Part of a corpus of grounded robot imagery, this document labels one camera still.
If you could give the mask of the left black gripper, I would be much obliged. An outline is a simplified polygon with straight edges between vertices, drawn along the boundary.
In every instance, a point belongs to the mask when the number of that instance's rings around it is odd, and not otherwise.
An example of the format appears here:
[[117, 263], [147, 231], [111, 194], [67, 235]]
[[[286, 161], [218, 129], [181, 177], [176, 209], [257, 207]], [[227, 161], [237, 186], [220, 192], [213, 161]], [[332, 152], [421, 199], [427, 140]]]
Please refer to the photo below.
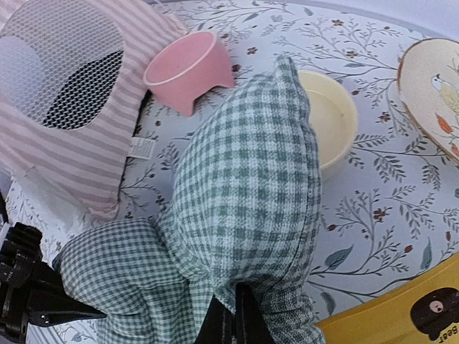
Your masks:
[[42, 261], [40, 230], [6, 222], [1, 228], [1, 336], [25, 337], [28, 324], [50, 327], [106, 314], [64, 290], [61, 276]]

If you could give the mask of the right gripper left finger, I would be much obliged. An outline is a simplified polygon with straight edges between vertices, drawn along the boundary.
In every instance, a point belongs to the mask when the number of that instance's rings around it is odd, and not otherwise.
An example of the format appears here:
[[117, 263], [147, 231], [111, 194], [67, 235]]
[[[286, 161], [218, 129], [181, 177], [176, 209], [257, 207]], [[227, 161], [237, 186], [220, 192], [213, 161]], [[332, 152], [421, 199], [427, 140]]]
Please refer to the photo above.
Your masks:
[[216, 297], [213, 297], [195, 344], [231, 344], [232, 322], [232, 313]]

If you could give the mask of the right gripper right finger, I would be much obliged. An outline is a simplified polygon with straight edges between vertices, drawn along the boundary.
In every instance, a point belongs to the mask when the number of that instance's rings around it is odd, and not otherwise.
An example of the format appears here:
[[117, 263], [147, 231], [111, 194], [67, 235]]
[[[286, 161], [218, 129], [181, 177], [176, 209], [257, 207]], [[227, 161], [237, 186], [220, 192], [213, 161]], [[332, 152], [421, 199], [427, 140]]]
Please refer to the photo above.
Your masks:
[[257, 300], [249, 285], [236, 287], [236, 344], [274, 344]]

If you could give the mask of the green checkered cushion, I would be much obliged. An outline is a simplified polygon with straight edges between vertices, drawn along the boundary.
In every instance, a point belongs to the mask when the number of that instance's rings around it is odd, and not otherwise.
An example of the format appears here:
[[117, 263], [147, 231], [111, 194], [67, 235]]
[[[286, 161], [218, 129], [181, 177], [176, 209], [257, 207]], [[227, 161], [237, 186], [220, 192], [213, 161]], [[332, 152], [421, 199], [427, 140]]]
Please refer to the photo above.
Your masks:
[[310, 104], [291, 58], [238, 87], [192, 136], [171, 201], [150, 219], [88, 229], [53, 267], [65, 292], [103, 312], [99, 343], [194, 343], [209, 306], [225, 311], [251, 290], [271, 343], [323, 343], [304, 290], [321, 212]]

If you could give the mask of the pink striped pet tent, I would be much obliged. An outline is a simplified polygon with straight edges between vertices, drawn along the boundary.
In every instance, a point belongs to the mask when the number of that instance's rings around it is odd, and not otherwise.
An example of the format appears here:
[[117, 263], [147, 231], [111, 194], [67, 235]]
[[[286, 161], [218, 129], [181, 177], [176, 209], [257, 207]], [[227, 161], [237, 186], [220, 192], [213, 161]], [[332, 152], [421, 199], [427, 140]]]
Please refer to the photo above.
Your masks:
[[1, 3], [1, 162], [114, 219], [143, 73], [186, 34], [144, 1]]

